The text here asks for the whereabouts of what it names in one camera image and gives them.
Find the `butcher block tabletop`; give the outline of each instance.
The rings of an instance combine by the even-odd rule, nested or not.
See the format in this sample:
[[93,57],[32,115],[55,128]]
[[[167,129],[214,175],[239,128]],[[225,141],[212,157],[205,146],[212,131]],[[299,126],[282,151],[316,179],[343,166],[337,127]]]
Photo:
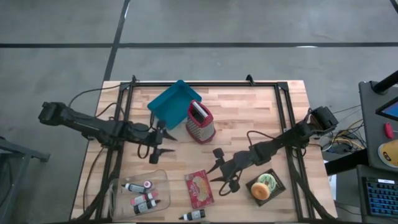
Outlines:
[[[304,82],[301,80],[286,81],[289,85],[290,97],[294,109],[296,121],[302,120],[307,114],[309,105]],[[104,82],[103,87],[110,87],[120,82]],[[148,103],[159,96],[167,87],[134,87],[129,120],[134,123],[149,124],[150,111]],[[178,141],[164,139],[160,148],[175,149],[175,152],[167,152],[159,157],[158,164],[148,163],[148,158],[140,159],[137,156],[137,144],[125,143],[123,161],[121,164],[120,177],[131,177],[139,174],[165,170],[170,185],[170,206],[165,210],[139,215],[128,220],[113,220],[126,222],[183,222],[178,220],[183,214],[193,210],[184,175],[198,171],[209,170],[215,164],[213,150],[222,148],[224,159],[230,160],[235,152],[249,150],[249,142],[246,133],[250,130],[260,131],[271,136],[282,133],[278,107],[275,98],[275,90],[268,86],[207,86],[193,87],[202,97],[202,103],[209,109],[214,117],[216,134],[211,142],[199,144],[189,136],[185,129],[186,120],[173,130],[169,131]],[[287,115],[287,107],[283,91],[281,92],[284,106],[286,123],[290,124]],[[116,102],[118,88],[103,90],[101,92],[97,113],[103,111],[106,106]],[[110,107],[107,112],[99,118],[108,119],[114,115],[115,107]],[[252,133],[253,143],[267,141],[264,136]],[[96,141],[90,141],[83,164],[82,173],[76,199],[73,205],[71,218],[76,218],[83,213],[83,189],[85,187],[88,173],[101,146]],[[87,186],[86,207],[94,199],[100,189],[101,179],[104,171],[106,149],[102,151]],[[333,216],[337,217],[335,204],[333,202],[331,189],[326,175],[321,150],[317,146],[307,147],[304,156],[305,168],[307,170],[308,182],[311,191],[319,202]],[[261,173],[273,169],[284,184],[286,190],[281,194],[259,207],[253,200],[245,184]],[[221,176],[219,169],[208,174],[209,180]],[[285,149],[278,150],[270,162],[261,166],[251,166],[243,170],[239,181],[241,189],[234,194],[225,197],[218,195],[222,182],[211,182],[211,191],[214,203],[205,208],[206,217],[201,222],[288,222],[297,221],[294,207],[292,186],[290,183],[289,170]],[[307,208],[305,197],[300,189],[300,199],[305,217]],[[104,205],[103,216],[105,217],[108,204]]]

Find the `black tray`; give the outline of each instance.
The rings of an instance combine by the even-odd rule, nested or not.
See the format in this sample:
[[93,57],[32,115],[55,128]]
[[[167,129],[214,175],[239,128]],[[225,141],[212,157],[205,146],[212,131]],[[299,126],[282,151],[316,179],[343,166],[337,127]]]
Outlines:
[[[269,200],[273,199],[274,197],[276,197],[276,196],[278,196],[280,193],[282,193],[284,190],[286,190],[286,188],[285,188],[285,186],[283,185],[282,181],[280,181],[279,177],[276,175],[276,173],[274,172],[273,169],[269,169],[269,170],[263,172],[262,174],[270,174],[270,175],[272,175],[272,176],[275,178],[277,184],[276,184],[275,189],[271,192],[269,198],[267,198],[267,199],[265,199],[265,200],[259,200],[259,199],[255,198],[255,197],[253,197],[253,199],[256,201],[256,203],[257,203],[257,205],[258,205],[259,207],[263,206],[263,205],[264,205],[265,203],[267,203]],[[252,179],[250,182],[248,182],[248,183],[246,184],[246,187],[248,188],[250,194],[251,194],[251,186],[252,186],[254,183],[256,183],[256,181],[257,181],[257,179],[259,178],[260,175],[258,175],[256,178]]]

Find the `blue tray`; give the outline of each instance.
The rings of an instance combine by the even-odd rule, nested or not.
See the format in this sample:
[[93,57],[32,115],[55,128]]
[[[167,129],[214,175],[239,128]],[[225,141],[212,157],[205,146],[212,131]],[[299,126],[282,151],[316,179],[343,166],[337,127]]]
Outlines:
[[192,100],[201,102],[201,96],[184,81],[179,80],[148,104],[159,120],[166,121],[166,128],[173,129],[188,115]]

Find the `blue keyboard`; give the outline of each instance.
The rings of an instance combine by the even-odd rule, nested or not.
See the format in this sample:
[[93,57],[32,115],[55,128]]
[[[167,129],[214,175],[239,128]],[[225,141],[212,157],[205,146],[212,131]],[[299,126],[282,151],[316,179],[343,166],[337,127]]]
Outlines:
[[398,185],[383,184],[374,178],[366,178],[368,211],[371,215],[398,218]]

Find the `gray floor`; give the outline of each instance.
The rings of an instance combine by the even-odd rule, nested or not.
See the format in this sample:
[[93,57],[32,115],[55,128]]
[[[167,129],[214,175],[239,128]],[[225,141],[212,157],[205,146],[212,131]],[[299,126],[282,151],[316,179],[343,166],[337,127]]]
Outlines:
[[[0,43],[111,43],[123,0],[0,0]],[[393,42],[389,0],[132,1],[121,42]],[[0,49],[0,135],[39,151],[11,223],[68,219],[87,142],[39,123],[43,101],[68,102],[103,81],[110,49]],[[312,107],[359,104],[358,82],[397,68],[398,48],[119,49],[111,80],[305,80]],[[98,93],[77,100],[93,114]],[[349,115],[338,114],[338,119]],[[360,119],[360,112],[340,127]],[[353,174],[339,175],[338,201],[358,206]],[[339,210],[339,215],[347,213]]]

